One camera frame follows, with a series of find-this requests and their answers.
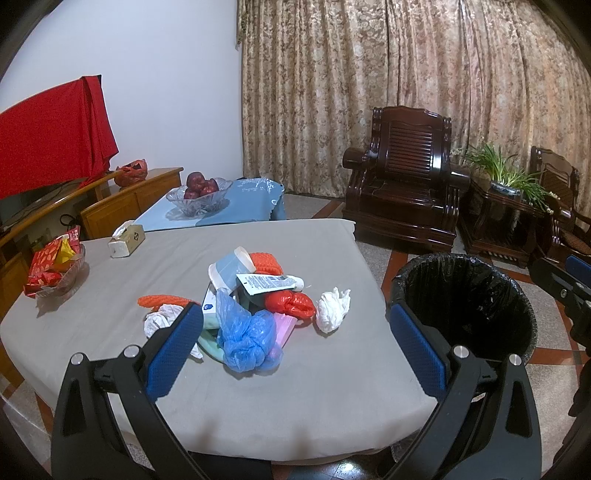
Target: blue plastic bag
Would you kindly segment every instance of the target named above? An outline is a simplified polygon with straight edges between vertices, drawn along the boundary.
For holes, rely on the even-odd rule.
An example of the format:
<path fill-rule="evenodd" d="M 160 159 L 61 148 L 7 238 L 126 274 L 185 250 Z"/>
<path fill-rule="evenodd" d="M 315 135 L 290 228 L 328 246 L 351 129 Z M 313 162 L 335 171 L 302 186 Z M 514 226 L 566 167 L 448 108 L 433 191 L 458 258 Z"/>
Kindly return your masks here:
<path fill-rule="evenodd" d="M 223 362 L 235 372 L 270 370 L 281 362 L 283 351 L 277 344 L 273 314 L 261 310 L 251 315 L 220 288 L 216 293 L 216 313 L 220 324 L 217 344 Z"/>

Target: cabinet drawer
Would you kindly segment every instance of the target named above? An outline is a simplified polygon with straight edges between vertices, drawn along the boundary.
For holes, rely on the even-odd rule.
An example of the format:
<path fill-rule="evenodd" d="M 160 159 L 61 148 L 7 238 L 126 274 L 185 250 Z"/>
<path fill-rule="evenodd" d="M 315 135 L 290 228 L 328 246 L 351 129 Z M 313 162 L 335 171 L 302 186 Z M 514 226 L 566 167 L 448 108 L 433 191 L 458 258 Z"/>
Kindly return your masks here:
<path fill-rule="evenodd" d="M 180 186 L 181 178 L 177 173 L 176 175 L 165 177 L 160 181 L 152 181 L 145 186 L 139 187 L 135 191 L 135 195 L 138 198 L 138 205 L 141 213 L 144 213 L 171 189 Z"/>
<path fill-rule="evenodd" d="M 108 202 L 103 200 L 96 207 L 87 208 L 82 212 L 82 221 L 91 239 L 104 238 L 110 237 L 126 220 L 135 220 L 140 214 L 135 192 L 129 192 L 114 195 Z"/>
<path fill-rule="evenodd" d="M 0 322 L 21 294 L 28 275 L 29 267 L 21 253 L 0 267 Z"/>

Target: green plant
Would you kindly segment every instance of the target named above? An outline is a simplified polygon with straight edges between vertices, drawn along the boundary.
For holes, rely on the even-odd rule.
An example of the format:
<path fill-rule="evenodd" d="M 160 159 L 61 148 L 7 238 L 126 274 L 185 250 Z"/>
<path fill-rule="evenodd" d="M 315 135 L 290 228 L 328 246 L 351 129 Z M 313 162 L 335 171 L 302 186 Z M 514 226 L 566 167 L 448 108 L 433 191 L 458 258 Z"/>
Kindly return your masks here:
<path fill-rule="evenodd" d="M 454 154 L 461 154 L 461 151 L 454 151 Z M 463 154 L 464 159 L 474 165 L 478 170 L 489 174 L 492 181 L 500 183 L 506 187 L 518 189 L 523 192 L 525 199 L 532 205 L 546 210 L 552 214 L 548 207 L 545 197 L 550 195 L 556 197 L 552 192 L 548 192 L 538 181 L 539 173 L 527 174 L 520 168 L 512 166 L 516 154 L 504 157 L 501 147 L 497 147 L 488 142 L 483 142 L 477 147 L 470 145 Z"/>

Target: trash can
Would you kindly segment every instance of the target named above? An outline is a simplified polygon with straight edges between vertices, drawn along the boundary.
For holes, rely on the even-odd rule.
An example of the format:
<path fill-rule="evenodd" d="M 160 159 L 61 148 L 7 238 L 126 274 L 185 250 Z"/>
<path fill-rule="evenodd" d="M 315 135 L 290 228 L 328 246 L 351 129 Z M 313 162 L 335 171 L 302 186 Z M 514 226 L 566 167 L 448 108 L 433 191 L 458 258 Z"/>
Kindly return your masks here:
<path fill-rule="evenodd" d="M 527 362 L 537 322 L 519 284 L 476 257 L 430 254 L 408 262 L 392 281 L 392 304 L 404 300 L 418 320 L 453 345 L 504 361 L 517 353 Z"/>

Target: tissue box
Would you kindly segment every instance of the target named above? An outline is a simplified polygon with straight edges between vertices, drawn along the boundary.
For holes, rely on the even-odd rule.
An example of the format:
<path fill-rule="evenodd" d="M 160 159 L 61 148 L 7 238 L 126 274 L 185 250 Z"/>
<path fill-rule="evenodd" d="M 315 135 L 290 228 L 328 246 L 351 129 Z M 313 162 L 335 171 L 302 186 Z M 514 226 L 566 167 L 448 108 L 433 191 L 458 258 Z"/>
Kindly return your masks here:
<path fill-rule="evenodd" d="M 109 241 L 111 257 L 120 258 L 130 256 L 145 238 L 146 234 L 141 225 L 134 225 L 133 220 L 125 222 L 115 230 L 113 237 Z"/>

